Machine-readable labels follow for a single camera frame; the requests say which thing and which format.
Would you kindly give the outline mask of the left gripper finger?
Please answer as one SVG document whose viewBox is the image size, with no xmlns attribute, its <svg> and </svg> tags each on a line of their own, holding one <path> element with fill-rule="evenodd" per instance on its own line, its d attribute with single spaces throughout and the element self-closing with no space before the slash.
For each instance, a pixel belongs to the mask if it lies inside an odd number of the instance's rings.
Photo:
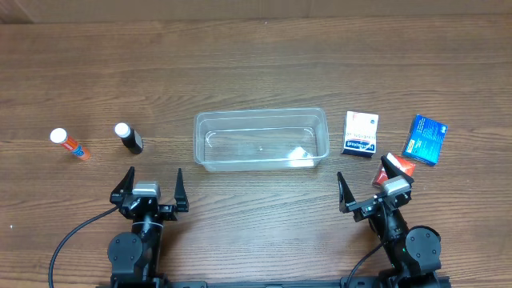
<svg viewBox="0 0 512 288">
<path fill-rule="evenodd" d="M 178 169 L 176 186 L 174 191 L 174 199 L 176 202 L 176 210 L 177 211 L 188 211 L 189 210 L 189 201 L 186 195 L 186 190 L 184 187 L 183 174 L 182 169 Z"/>
<path fill-rule="evenodd" d="M 111 196 L 122 195 L 125 192 L 130 193 L 132 191 L 132 189 L 133 189 L 134 174 L 135 174 L 135 168 L 133 166 L 131 166 L 128 169 L 128 171 L 127 171 L 126 175 L 124 176 L 124 178 L 112 190 Z"/>
</svg>

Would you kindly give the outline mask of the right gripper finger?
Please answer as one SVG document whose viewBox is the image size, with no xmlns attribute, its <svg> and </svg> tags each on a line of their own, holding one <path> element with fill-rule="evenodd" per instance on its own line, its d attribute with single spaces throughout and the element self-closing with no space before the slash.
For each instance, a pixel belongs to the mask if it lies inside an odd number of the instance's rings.
<svg viewBox="0 0 512 288">
<path fill-rule="evenodd" d="M 396 165 L 393 164 L 392 161 L 387 158 L 387 156 L 381 156 L 381 162 L 389 180 L 398 176 L 402 176 L 410 185 L 414 183 L 413 178 L 396 167 Z"/>
<path fill-rule="evenodd" d="M 351 207 L 356 204 L 356 201 L 341 171 L 337 172 L 337 178 L 339 188 L 339 210 L 342 213 L 349 213 L 351 212 Z"/>
</svg>

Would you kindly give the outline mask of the red Panadol box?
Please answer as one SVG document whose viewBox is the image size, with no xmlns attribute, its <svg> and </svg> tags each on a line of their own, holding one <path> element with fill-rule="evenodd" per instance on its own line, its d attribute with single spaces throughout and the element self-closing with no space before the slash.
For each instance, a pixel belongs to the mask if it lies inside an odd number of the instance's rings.
<svg viewBox="0 0 512 288">
<path fill-rule="evenodd" d="M 401 171 L 403 171 L 405 174 L 412 176 L 415 170 L 416 165 L 412 162 L 409 162 L 405 160 L 404 158 L 401 158 L 395 154 L 388 153 L 386 155 L 386 158 L 389 159 L 397 168 L 399 168 Z M 376 187 L 381 187 L 382 184 L 388 180 L 387 173 L 383 167 L 383 165 L 380 165 L 377 174 L 374 177 L 374 180 L 372 181 L 372 185 Z"/>
</svg>

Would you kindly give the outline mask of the blue medicine box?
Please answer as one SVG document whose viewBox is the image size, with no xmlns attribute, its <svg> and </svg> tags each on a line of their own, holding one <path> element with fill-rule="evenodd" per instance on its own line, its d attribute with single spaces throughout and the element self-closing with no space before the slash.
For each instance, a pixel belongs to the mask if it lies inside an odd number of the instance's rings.
<svg viewBox="0 0 512 288">
<path fill-rule="evenodd" d="M 448 126 L 417 114 L 411 123 L 402 155 L 436 166 Z"/>
</svg>

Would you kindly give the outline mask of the dark bottle white cap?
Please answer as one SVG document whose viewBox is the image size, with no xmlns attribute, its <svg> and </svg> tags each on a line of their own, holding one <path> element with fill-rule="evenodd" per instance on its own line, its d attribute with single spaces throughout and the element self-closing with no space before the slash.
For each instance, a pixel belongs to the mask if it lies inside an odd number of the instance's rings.
<svg viewBox="0 0 512 288">
<path fill-rule="evenodd" d="M 142 137 L 134 128 L 124 122 L 119 122 L 114 127 L 114 132 L 122 140 L 123 145 L 132 153 L 140 154 L 143 152 Z"/>
</svg>

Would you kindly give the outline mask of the white blue plaster box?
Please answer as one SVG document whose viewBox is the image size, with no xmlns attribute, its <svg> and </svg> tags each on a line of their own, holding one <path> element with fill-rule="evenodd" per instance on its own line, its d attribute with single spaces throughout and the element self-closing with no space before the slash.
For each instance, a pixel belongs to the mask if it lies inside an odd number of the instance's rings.
<svg viewBox="0 0 512 288">
<path fill-rule="evenodd" d="M 372 158 L 377 151 L 378 120 L 377 114 L 347 111 L 342 153 Z"/>
</svg>

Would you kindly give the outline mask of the orange tablet tube white cap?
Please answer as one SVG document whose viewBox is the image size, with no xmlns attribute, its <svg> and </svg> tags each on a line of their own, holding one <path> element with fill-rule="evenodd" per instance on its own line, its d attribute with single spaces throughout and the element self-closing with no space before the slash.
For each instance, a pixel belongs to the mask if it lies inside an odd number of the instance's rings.
<svg viewBox="0 0 512 288">
<path fill-rule="evenodd" d="M 90 158 L 90 152 L 88 149 L 80 144 L 77 140 L 72 138 L 63 128 L 53 129 L 50 133 L 50 140 L 55 144 L 63 146 L 74 156 L 80 158 L 83 161 Z"/>
</svg>

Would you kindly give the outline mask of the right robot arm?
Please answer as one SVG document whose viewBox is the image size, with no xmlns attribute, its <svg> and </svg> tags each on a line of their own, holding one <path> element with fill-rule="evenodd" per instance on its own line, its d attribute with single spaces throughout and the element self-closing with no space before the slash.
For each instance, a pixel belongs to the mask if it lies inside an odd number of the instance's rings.
<svg viewBox="0 0 512 288">
<path fill-rule="evenodd" d="M 367 220 L 379 238 L 379 244 L 354 266 L 342 283 L 356 285 L 355 274 L 362 264 L 380 249 L 390 261 L 391 268 L 382 270 L 372 280 L 372 287 L 449 287 L 436 271 L 442 267 L 441 236 L 428 226 L 409 228 L 399 208 L 411 200 L 411 176 L 401 171 L 387 157 L 381 157 L 388 179 L 380 192 L 363 202 L 357 202 L 341 172 L 337 172 L 339 210 L 352 213 L 354 220 Z"/>
</svg>

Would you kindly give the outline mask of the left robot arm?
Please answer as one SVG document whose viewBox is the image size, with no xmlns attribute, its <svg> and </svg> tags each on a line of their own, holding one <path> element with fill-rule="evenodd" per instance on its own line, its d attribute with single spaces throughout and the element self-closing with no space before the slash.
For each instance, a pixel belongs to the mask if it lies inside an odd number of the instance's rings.
<svg viewBox="0 0 512 288">
<path fill-rule="evenodd" d="M 164 222 L 176 221 L 179 213 L 189 211 L 182 171 L 177 172 L 174 204 L 161 204 L 157 182 L 135 182 L 134 168 L 110 194 L 110 202 L 126 219 L 131 231 L 116 235 L 107 249 L 111 263 L 111 287 L 170 286 L 168 277 L 158 272 Z"/>
</svg>

